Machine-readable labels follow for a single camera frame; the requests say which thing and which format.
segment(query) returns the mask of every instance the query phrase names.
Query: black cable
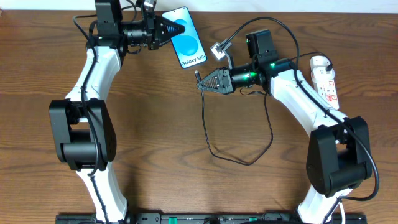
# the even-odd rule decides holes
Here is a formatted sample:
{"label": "black cable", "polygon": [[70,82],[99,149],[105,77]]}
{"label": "black cable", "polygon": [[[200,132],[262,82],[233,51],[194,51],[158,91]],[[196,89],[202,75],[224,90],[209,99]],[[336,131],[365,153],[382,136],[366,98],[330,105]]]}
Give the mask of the black cable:
{"label": "black cable", "polygon": [[248,95],[253,95],[253,94],[260,94],[260,95],[267,95],[267,93],[263,93],[262,91],[252,91],[250,93],[242,93],[243,88],[241,88],[239,90],[239,92],[244,95],[244,96],[248,96]]}
{"label": "black cable", "polygon": [[127,49],[127,53],[129,53],[129,54],[138,54],[139,52],[141,52],[141,49],[142,49],[141,44],[134,44],[134,45],[131,45],[131,46],[132,47],[139,47],[139,49],[135,50],[133,52],[131,52],[131,51],[129,51],[129,49]]}
{"label": "black cable", "polygon": [[94,180],[94,174],[95,174],[96,171],[98,170],[98,164],[100,163],[100,144],[99,144],[99,142],[98,142],[97,133],[96,133],[96,131],[95,131],[93,121],[91,120],[91,116],[90,116],[90,114],[89,114],[89,112],[88,112],[88,108],[87,108],[86,100],[85,100],[85,92],[86,92],[86,88],[87,88],[87,82],[88,82],[88,80],[89,80],[89,78],[90,78],[90,75],[91,75],[91,73],[93,72],[94,66],[95,66],[95,64],[96,64],[96,62],[97,62],[97,53],[96,53],[96,50],[95,50],[95,48],[94,48],[94,44],[91,43],[91,40],[90,40],[90,38],[87,36],[86,32],[80,27],[80,25],[79,25],[79,24],[77,23],[77,21],[76,21],[76,19],[78,19],[78,18],[88,18],[88,17],[95,17],[95,16],[96,16],[96,15],[74,16],[74,17],[73,17],[73,23],[77,26],[77,28],[80,30],[80,32],[86,37],[86,40],[87,40],[87,42],[89,43],[90,48],[92,49],[93,55],[94,55],[93,63],[91,64],[90,69],[88,70],[87,76],[86,76],[86,78],[85,78],[85,80],[84,80],[84,82],[83,82],[83,84],[82,84],[82,86],[81,86],[81,88],[80,88],[80,91],[81,91],[81,105],[82,105],[82,107],[83,107],[83,112],[84,112],[84,114],[85,114],[85,116],[86,116],[86,118],[87,118],[87,122],[88,122],[88,125],[89,125],[89,127],[90,127],[90,130],[91,130],[91,132],[92,132],[92,134],[93,134],[94,145],[95,145],[95,151],[96,151],[96,153],[95,153],[95,154],[96,154],[96,155],[95,155],[96,159],[95,159],[94,169],[93,169],[93,171],[92,171],[90,174],[88,174],[88,176],[90,177],[90,180],[91,180],[91,182],[93,183],[93,187],[94,187],[94,190],[95,190],[95,194],[96,194],[96,196],[97,196],[97,198],[98,198],[98,200],[99,200],[99,202],[100,202],[100,204],[101,204],[101,208],[102,208],[102,210],[103,210],[103,212],[104,212],[105,222],[108,224],[108,223],[109,223],[109,220],[108,220],[108,214],[106,213],[105,204],[104,204],[104,202],[102,201],[101,195],[100,195],[100,193],[98,192],[98,188],[97,188],[97,186],[96,186],[96,184],[95,184],[95,180]]}
{"label": "black cable", "polygon": [[132,1],[131,0],[126,0],[128,3],[130,3],[131,4],[131,6],[126,6],[126,7],[123,7],[122,8],[122,11],[123,10],[125,10],[125,9],[130,9],[130,8],[133,8],[134,9],[134,17],[132,18],[132,21],[131,22],[133,22],[133,21],[135,21],[136,20],[136,17],[137,17],[137,9],[136,9],[136,5],[134,4],[134,3],[132,3]]}
{"label": "black cable", "polygon": [[108,214],[106,213],[106,207],[105,207],[104,201],[102,201],[100,192],[98,191],[97,184],[95,182],[94,176],[91,176],[90,180],[91,180],[91,183],[93,183],[95,194],[97,195],[98,201],[101,204],[102,211],[104,212],[105,223],[108,224],[109,223],[109,219],[108,219]]}
{"label": "black cable", "polygon": [[354,133],[354,131],[352,131],[349,127],[347,127],[347,125],[345,125],[337,117],[335,117],[333,114],[331,114],[330,110],[324,108],[316,99],[314,99],[314,97],[302,85],[302,81],[300,81],[298,76],[297,76],[297,70],[299,69],[300,47],[299,47],[299,43],[297,42],[297,39],[294,36],[293,32],[284,23],[282,23],[281,21],[279,21],[277,19],[274,19],[272,17],[257,17],[257,18],[251,19],[250,21],[245,22],[240,28],[238,28],[237,31],[223,44],[223,46],[221,48],[223,48],[226,44],[228,44],[232,40],[232,38],[234,36],[236,36],[236,34],[243,27],[245,27],[246,25],[248,25],[251,22],[258,21],[258,20],[261,20],[261,19],[271,20],[271,21],[274,21],[274,22],[278,23],[279,25],[281,25],[290,34],[290,36],[292,36],[294,44],[296,46],[296,51],[297,51],[296,63],[295,63],[295,66],[293,68],[293,70],[294,70],[294,78],[295,78],[295,81],[297,82],[297,85],[310,98],[310,100],[312,100],[325,113],[325,115],[328,115],[331,119],[336,121],[339,125],[341,125],[347,131],[347,133],[364,149],[364,151],[366,153],[366,156],[370,160],[370,163],[372,165],[372,170],[374,172],[374,181],[375,181],[373,192],[367,197],[358,198],[358,197],[340,196],[338,199],[348,199],[348,200],[355,200],[355,201],[371,200],[372,198],[374,198],[377,195],[377,193],[379,191],[379,185],[380,185],[379,171],[378,171],[378,169],[376,167],[376,163],[374,162],[374,159],[373,159],[372,155],[370,155],[368,148],[364,145],[364,143],[359,138],[359,136],[356,135]]}
{"label": "black cable", "polygon": [[93,37],[94,28],[97,25],[98,25],[98,20],[94,20],[93,22],[91,22],[91,24],[90,24],[90,26],[88,28],[88,37],[90,39]]}
{"label": "black cable", "polygon": [[331,206],[329,212],[323,218],[322,224],[325,224],[326,221],[328,221],[328,217],[336,210],[339,203],[341,203],[341,199],[337,198],[334,204]]}
{"label": "black cable", "polygon": [[268,146],[253,161],[251,161],[251,162],[241,162],[241,161],[236,161],[236,160],[233,160],[233,159],[228,159],[228,158],[225,158],[225,157],[217,156],[211,150],[210,143],[209,143],[209,138],[208,138],[208,135],[207,135],[206,123],[205,123],[205,94],[203,93],[203,90],[201,91],[201,120],[203,122],[203,129],[205,131],[207,147],[209,148],[209,151],[210,151],[212,156],[214,156],[214,157],[216,157],[218,159],[223,159],[223,160],[226,160],[226,161],[235,162],[237,164],[241,164],[241,165],[244,165],[244,166],[250,166],[250,165],[253,165],[256,161],[258,161],[262,157],[262,155],[264,155],[268,151],[268,149],[270,148],[270,146],[272,144],[272,141],[274,140],[274,133],[272,132],[271,122],[270,122],[269,116],[268,116],[268,109],[267,109],[267,103],[266,103],[267,94],[266,93],[262,93],[262,92],[260,92],[260,93],[264,95],[264,107],[266,109],[266,115],[267,115],[269,130],[271,132],[271,140],[269,141]]}
{"label": "black cable", "polygon": [[98,170],[98,164],[100,163],[100,143],[98,142],[98,137],[94,128],[94,124],[93,121],[91,120],[91,116],[88,112],[87,109],[87,104],[86,104],[86,100],[85,100],[85,93],[86,93],[86,88],[87,88],[87,82],[90,79],[90,75],[93,72],[94,66],[97,62],[97,53],[96,50],[94,48],[93,43],[91,43],[90,38],[87,36],[86,32],[83,30],[83,28],[81,28],[81,26],[79,25],[79,23],[77,23],[76,19],[79,18],[89,18],[89,17],[95,17],[96,15],[86,15],[86,16],[74,16],[73,17],[73,23],[77,26],[77,28],[80,30],[80,32],[85,36],[87,42],[90,45],[90,48],[93,51],[93,63],[90,66],[90,69],[88,70],[87,76],[85,78],[85,80],[83,81],[82,86],[80,87],[80,93],[81,93],[81,105],[83,107],[83,112],[84,115],[87,118],[87,122],[88,122],[88,126],[90,127],[91,132],[93,133],[93,139],[94,139],[94,145],[95,145],[95,151],[96,151],[96,159],[95,159],[95,165],[94,165],[94,169],[93,171],[88,174],[89,177],[94,176],[94,174],[96,173],[96,171]]}
{"label": "black cable", "polygon": [[326,67],[326,71],[327,71],[327,72],[329,72],[329,71],[333,68],[333,63],[331,62],[330,58],[329,58],[326,54],[324,54],[324,53],[322,53],[322,52],[319,52],[319,51],[309,52],[309,53],[305,53],[305,54],[300,55],[300,57],[304,57],[304,56],[312,55],[312,54],[322,55],[322,56],[324,56],[326,59],[329,60],[330,64]]}

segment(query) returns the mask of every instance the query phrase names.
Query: phone screen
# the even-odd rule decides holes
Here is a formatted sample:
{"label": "phone screen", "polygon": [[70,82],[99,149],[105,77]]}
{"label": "phone screen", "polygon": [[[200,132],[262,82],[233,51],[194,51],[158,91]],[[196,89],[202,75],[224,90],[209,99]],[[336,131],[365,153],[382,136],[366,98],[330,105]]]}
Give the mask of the phone screen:
{"label": "phone screen", "polygon": [[188,8],[181,7],[170,12],[165,12],[163,13],[163,17],[185,27],[183,34],[172,37],[173,47],[181,67],[188,68],[206,62],[205,50],[203,50]]}

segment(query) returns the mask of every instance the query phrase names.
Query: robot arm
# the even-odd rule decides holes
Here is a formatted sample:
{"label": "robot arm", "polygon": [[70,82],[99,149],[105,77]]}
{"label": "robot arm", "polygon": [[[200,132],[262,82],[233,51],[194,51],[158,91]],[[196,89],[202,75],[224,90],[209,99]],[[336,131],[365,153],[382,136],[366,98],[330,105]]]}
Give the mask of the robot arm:
{"label": "robot arm", "polygon": [[[220,44],[215,44],[212,52],[219,59],[227,56],[229,67],[218,68],[204,79],[197,73],[197,88],[227,95],[239,87],[260,85],[287,107],[310,137],[306,168],[312,186],[298,207],[298,214],[305,223],[321,223],[336,199],[359,187],[363,180],[370,178],[372,170],[364,149],[340,124],[326,116],[299,88],[297,80],[319,104],[360,136],[369,149],[368,126],[361,117],[349,119],[330,106],[305,81],[299,70],[296,80],[295,65],[289,59],[279,60],[268,30],[248,34],[246,42],[253,62],[239,67],[234,67],[227,51],[230,44],[221,52]],[[336,144],[345,144],[346,150],[337,152]]]}
{"label": "robot arm", "polygon": [[49,114],[57,156],[67,162],[82,178],[93,199],[97,222],[105,222],[106,212],[110,223],[129,220],[127,200],[122,195],[113,169],[116,154],[116,134],[106,109],[105,101],[115,75],[120,71],[128,46],[148,46],[158,49],[170,38],[184,32],[184,26],[156,16],[156,1],[137,1],[141,8],[142,20],[122,22],[119,0],[96,0],[98,35],[92,37],[97,61],[88,77],[84,94],[90,117],[99,142],[98,171],[89,177],[96,164],[96,149],[93,132],[74,130],[72,126],[87,122],[82,113],[81,86],[94,63],[91,48],[87,50],[87,60],[75,87],[65,100],[51,102]]}

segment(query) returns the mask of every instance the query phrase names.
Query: white power strip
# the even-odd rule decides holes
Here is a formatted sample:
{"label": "white power strip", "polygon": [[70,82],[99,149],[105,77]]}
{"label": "white power strip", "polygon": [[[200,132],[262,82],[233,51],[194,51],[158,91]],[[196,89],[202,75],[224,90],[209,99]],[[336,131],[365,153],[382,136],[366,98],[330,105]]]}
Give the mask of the white power strip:
{"label": "white power strip", "polygon": [[329,103],[330,106],[338,110],[338,99],[335,86],[335,70],[326,71],[330,65],[329,60],[324,56],[314,56],[310,60],[311,79],[313,87],[317,93]]}

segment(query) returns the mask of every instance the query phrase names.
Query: wooden table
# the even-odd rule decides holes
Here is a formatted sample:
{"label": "wooden table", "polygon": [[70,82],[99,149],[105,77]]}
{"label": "wooden table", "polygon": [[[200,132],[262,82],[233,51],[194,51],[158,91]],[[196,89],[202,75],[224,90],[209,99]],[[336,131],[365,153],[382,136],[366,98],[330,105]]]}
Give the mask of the wooden table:
{"label": "wooden table", "polygon": [[[53,223],[59,213],[93,213],[80,178],[56,157],[48,116],[86,60],[85,40],[69,11],[5,11],[0,18],[0,223]],[[308,136],[290,112],[267,100],[274,143],[257,163],[239,166],[213,158],[201,124],[201,75],[226,65],[210,47],[257,16],[272,16],[295,33],[301,51],[332,59],[341,111],[369,125],[381,188],[370,202],[345,202],[369,223],[398,218],[398,15],[210,13],[192,17],[207,63],[182,70],[171,44],[128,55],[113,81],[107,107],[118,137],[115,169],[133,211],[262,213],[293,210],[310,183],[305,171]],[[125,19],[132,12],[125,12]],[[91,20],[81,21],[87,28]],[[270,29],[281,57],[295,56],[288,33],[256,22],[233,40],[236,65],[249,62],[244,35]],[[309,80],[309,59],[300,69]],[[206,93],[206,121],[220,154],[250,160],[269,142],[261,96]],[[373,178],[352,195],[371,193]]]}

